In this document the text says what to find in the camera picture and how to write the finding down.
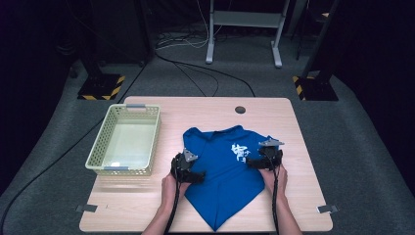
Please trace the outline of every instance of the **table leg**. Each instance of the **table leg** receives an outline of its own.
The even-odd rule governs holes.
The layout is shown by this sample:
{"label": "table leg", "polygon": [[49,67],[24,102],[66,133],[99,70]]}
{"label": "table leg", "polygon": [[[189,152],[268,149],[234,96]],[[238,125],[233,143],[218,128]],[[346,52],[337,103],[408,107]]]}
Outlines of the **table leg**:
{"label": "table leg", "polygon": [[208,46],[207,46],[207,64],[211,64],[213,62],[213,50],[214,50],[214,34],[213,34],[213,27],[214,27],[214,0],[210,0],[210,13],[209,13],[209,30],[208,30]]}
{"label": "table leg", "polygon": [[285,18],[287,16],[287,10],[288,10],[288,5],[289,4],[290,4],[290,0],[286,0],[285,3],[284,3],[283,12],[281,13],[281,18],[280,18],[280,22],[279,22],[279,25],[278,25],[277,33],[275,35],[275,40],[271,41],[272,55],[274,56],[274,64],[275,64],[275,67],[278,68],[278,69],[283,66],[283,63],[281,61],[280,52],[278,50],[278,44],[279,44],[280,39],[281,39],[281,33],[283,31],[284,22],[285,22]]}

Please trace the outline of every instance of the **yellow and black tape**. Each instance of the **yellow and black tape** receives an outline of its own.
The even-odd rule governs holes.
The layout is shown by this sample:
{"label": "yellow and black tape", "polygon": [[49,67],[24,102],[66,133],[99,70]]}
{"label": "yellow and black tape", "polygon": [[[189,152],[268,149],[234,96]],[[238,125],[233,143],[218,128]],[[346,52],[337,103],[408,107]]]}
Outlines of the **yellow and black tape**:
{"label": "yellow and black tape", "polygon": [[124,82],[125,76],[121,76],[116,84],[115,87],[107,92],[107,94],[84,94],[79,95],[78,99],[82,100],[113,100],[116,97],[116,94],[118,94],[119,90],[121,89],[121,84]]}
{"label": "yellow and black tape", "polygon": [[[308,76],[307,79],[314,79],[313,76]],[[296,90],[297,90],[297,94],[299,95],[300,100],[307,100],[305,95],[304,95],[304,91],[301,87],[300,84],[300,78],[298,76],[293,76],[293,81],[294,81],[294,85],[296,86]]]}

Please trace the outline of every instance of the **hazard tape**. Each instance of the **hazard tape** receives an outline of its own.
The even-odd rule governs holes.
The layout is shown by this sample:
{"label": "hazard tape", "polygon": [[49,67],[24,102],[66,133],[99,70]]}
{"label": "hazard tape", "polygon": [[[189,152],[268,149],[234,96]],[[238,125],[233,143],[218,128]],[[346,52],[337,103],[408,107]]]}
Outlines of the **hazard tape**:
{"label": "hazard tape", "polygon": [[121,84],[124,82],[125,76],[121,76],[116,82],[115,88],[113,91],[108,93],[105,96],[96,96],[96,95],[79,95],[78,99],[81,100],[113,100],[121,89]]}
{"label": "hazard tape", "polygon": [[[314,79],[313,76],[308,76],[307,79]],[[300,100],[306,101],[304,92],[302,90],[302,87],[300,85],[300,78],[298,76],[293,76],[294,85],[296,86],[297,94],[299,95]]]}

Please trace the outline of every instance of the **wooden table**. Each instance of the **wooden table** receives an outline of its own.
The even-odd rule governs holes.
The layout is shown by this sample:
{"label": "wooden table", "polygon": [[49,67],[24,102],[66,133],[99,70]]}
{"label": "wooden table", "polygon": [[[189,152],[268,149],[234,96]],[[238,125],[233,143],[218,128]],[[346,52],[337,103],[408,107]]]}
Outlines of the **wooden table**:
{"label": "wooden table", "polygon": [[[302,231],[329,231],[333,222],[316,207],[326,205],[291,102],[285,98],[128,97],[127,104],[161,106],[161,130],[151,176],[97,176],[79,227],[85,232],[143,231],[161,201],[161,179],[174,156],[183,150],[182,134],[190,127],[212,131],[241,124],[247,130],[285,143],[283,164],[289,174],[287,197]],[[235,108],[243,106],[242,115]],[[184,199],[171,232],[212,232]],[[275,231],[271,195],[263,190],[217,232]]]}

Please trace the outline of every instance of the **metal stand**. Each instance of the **metal stand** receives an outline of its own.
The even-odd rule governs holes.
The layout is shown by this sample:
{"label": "metal stand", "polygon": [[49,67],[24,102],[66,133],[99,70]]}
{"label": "metal stand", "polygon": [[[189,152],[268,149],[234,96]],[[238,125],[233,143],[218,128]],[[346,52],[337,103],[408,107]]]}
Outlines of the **metal stand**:
{"label": "metal stand", "polygon": [[308,73],[311,71],[311,69],[315,67],[314,64],[317,54],[321,48],[322,41],[326,37],[327,30],[333,16],[335,15],[339,1],[340,0],[335,0],[335,3],[330,10],[329,18],[325,22],[320,32],[319,38],[313,49],[313,53],[308,59],[307,65],[305,66],[302,75],[295,76],[293,78],[297,93],[299,94],[301,100],[339,101],[336,92],[330,84],[330,78],[332,77],[333,72],[336,69],[336,66],[342,56],[342,51],[345,46],[345,42],[347,41],[346,39],[338,40],[337,48],[333,49],[333,52],[330,54],[330,56],[327,57],[327,61],[330,63],[326,63],[316,77],[308,76]]}
{"label": "metal stand", "polygon": [[275,35],[275,40],[271,41],[271,49],[272,49],[272,54],[274,56],[275,67],[281,68],[283,65],[281,61],[280,52],[278,50],[278,44],[280,42],[281,33],[283,30],[289,4],[290,4],[290,0],[285,0],[283,12],[279,14],[230,12],[230,11],[215,11],[214,0],[210,0],[207,64],[211,64],[213,62],[213,51],[214,51],[213,27],[215,25],[255,26],[255,27],[278,28],[277,33]]}
{"label": "metal stand", "polygon": [[83,100],[112,100],[119,91],[124,77],[119,74],[103,74],[101,72],[70,5],[68,11],[71,16],[69,18],[72,40],[76,46],[79,59],[88,73],[88,78],[80,88],[77,98]]}

